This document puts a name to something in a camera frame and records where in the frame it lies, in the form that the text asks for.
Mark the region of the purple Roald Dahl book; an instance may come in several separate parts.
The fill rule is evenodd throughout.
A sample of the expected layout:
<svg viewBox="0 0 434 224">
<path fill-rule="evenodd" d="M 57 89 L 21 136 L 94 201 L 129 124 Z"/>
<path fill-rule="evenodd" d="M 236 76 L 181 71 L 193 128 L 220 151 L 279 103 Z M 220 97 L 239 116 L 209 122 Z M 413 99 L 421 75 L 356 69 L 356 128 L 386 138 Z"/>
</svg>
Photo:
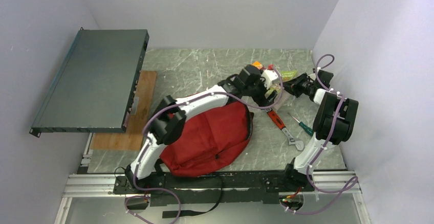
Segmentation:
<svg viewBox="0 0 434 224">
<path fill-rule="evenodd" d="M 264 66 L 260 62 L 258 62 L 258 61 L 255 61 L 252 65 L 254 67 L 260 69 L 260 70 L 262 70 L 264 68 Z"/>
</svg>

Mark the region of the green Treehouse book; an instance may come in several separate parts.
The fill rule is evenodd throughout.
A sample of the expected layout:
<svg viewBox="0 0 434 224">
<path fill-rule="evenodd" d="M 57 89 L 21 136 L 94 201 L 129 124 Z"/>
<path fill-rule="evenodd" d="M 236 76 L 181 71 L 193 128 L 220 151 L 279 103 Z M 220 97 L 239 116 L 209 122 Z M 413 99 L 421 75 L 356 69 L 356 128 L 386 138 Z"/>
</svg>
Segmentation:
<svg viewBox="0 0 434 224">
<path fill-rule="evenodd" d="M 283 71 L 283 72 L 281 72 L 281 76 L 282 76 L 283 82 L 287 82 L 287 81 L 292 80 L 293 78 L 296 77 L 296 74 L 297 74 L 297 70 L 294 70 L 294 71 Z M 275 98 L 277 98 L 278 95 L 280 94 L 280 91 L 281 91 L 280 90 L 280 86 L 279 86 L 278 83 L 271 86 L 271 88 L 266 93 L 266 97 L 268 97 L 273 91 L 277 92 L 276 97 L 275 97 Z M 275 103 L 275 105 L 273 106 L 273 109 L 275 111 L 277 111 L 283 105 L 287 104 L 287 100 L 290 98 L 290 96 L 291 95 L 288 92 L 284 91 L 284 93 L 282 94 L 282 96 L 281 96 L 281 98 L 280 98 L 280 100 L 278 102 L 273 101 L 273 103 Z"/>
</svg>

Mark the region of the red backpack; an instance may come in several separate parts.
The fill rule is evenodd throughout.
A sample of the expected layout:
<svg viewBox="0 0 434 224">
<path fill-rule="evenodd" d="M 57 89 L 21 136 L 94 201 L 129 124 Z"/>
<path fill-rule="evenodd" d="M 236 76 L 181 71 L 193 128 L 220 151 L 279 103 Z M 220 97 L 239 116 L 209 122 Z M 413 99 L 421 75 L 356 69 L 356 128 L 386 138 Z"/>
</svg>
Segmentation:
<svg viewBox="0 0 434 224">
<path fill-rule="evenodd" d="M 189 119 L 180 138 L 160 159 L 180 177 L 198 177 L 230 165 L 247 147 L 254 114 L 240 102 L 213 108 Z"/>
</svg>

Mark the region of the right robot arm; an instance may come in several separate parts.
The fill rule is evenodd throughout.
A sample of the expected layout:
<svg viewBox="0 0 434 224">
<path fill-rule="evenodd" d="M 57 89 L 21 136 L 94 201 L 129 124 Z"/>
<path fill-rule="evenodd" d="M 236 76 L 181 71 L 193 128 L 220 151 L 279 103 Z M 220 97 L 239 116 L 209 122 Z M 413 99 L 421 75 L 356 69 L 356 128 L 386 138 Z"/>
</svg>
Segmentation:
<svg viewBox="0 0 434 224">
<path fill-rule="evenodd" d="M 319 106 L 311 140 L 284 169 L 282 184 L 289 191 L 310 186 L 315 164 L 327 150 L 346 142 L 353 133 L 359 102 L 334 92 L 330 87 L 333 76 L 330 72 L 318 70 L 315 78 L 302 74 L 283 83 L 289 94 L 295 97 L 307 95 Z"/>
</svg>

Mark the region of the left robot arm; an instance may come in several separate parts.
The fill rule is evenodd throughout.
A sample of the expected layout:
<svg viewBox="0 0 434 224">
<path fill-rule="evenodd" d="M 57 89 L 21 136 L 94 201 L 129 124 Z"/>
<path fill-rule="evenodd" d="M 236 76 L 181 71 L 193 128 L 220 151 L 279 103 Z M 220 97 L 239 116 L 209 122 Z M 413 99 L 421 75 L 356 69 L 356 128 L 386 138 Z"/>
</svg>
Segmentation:
<svg viewBox="0 0 434 224">
<path fill-rule="evenodd" d="M 249 64 L 240 73 L 229 76 L 206 91 L 179 99 L 166 96 L 143 128 L 144 144 L 139 155 L 125 170 L 127 187 L 134 193 L 146 189 L 146 178 L 152 173 L 157 159 L 168 145 L 179 139 L 189 119 L 234 101 L 243 102 L 243 97 L 252 98 L 253 108 L 271 108 L 273 98 L 267 98 L 266 93 L 276 82 L 283 83 L 278 70 L 259 69 Z"/>
</svg>

